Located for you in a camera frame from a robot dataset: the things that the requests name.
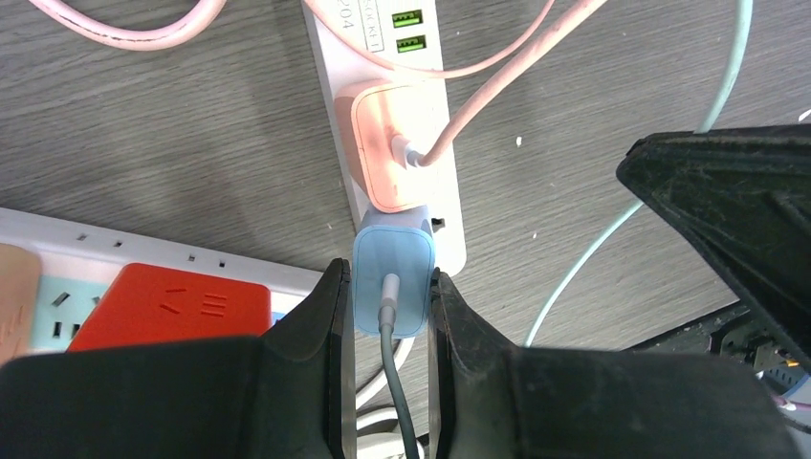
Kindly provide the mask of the red cube socket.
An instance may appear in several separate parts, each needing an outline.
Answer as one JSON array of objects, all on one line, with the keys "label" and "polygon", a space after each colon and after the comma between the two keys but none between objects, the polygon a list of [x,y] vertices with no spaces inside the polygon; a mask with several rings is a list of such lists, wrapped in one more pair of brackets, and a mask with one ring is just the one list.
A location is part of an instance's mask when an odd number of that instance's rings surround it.
[{"label": "red cube socket", "polygon": [[267,287],[240,280],[126,265],[84,320],[70,352],[235,336],[271,328]]}]

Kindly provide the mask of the tan cube socket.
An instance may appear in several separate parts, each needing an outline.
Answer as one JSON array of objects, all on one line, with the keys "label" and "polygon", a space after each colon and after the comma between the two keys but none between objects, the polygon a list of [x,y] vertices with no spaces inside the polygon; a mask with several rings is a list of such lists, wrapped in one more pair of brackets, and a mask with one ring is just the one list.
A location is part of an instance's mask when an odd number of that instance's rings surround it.
[{"label": "tan cube socket", "polygon": [[1,245],[1,364],[29,350],[42,273],[40,258],[23,248]]}]

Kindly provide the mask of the pink small charger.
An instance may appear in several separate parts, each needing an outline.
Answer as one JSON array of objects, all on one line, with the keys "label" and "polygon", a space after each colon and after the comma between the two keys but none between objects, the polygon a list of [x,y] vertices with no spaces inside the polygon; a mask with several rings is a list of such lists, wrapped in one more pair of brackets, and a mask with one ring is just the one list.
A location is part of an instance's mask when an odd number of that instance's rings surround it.
[{"label": "pink small charger", "polygon": [[427,146],[435,124],[427,88],[367,80],[341,88],[334,108],[350,175],[371,205],[394,213],[428,203],[437,171],[406,162]]}]

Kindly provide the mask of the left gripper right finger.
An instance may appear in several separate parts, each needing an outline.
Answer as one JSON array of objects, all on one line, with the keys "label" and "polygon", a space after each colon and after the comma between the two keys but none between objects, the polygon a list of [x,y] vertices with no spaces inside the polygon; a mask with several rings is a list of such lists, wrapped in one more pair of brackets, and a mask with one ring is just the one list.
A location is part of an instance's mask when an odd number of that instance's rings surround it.
[{"label": "left gripper right finger", "polygon": [[430,280],[434,458],[798,458],[754,374],[700,354],[527,348]]}]

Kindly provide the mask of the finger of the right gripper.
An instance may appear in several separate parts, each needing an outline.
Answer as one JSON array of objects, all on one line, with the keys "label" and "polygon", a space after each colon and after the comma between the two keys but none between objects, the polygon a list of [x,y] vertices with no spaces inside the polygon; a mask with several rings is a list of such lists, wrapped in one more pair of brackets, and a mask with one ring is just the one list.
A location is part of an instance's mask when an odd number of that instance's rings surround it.
[{"label": "finger of the right gripper", "polygon": [[809,124],[655,133],[616,177],[809,369]]}]

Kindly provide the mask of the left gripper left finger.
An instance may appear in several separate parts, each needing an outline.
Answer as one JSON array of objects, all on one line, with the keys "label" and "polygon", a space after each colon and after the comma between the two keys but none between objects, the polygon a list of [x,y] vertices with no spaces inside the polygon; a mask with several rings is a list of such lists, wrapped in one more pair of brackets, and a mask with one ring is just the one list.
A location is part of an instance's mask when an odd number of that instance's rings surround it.
[{"label": "left gripper left finger", "polygon": [[1,369],[5,458],[351,458],[350,267],[257,338],[119,347]]}]

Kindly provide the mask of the light blue charger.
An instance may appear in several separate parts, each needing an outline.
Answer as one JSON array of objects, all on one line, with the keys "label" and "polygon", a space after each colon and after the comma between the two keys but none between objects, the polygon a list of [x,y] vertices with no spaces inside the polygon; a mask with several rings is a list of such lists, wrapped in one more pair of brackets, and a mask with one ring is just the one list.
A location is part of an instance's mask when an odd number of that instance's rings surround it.
[{"label": "light blue charger", "polygon": [[380,310],[388,314],[395,339],[418,336],[427,323],[435,244],[428,208],[384,213],[371,208],[362,219],[352,250],[351,299],[355,328],[380,334]]}]

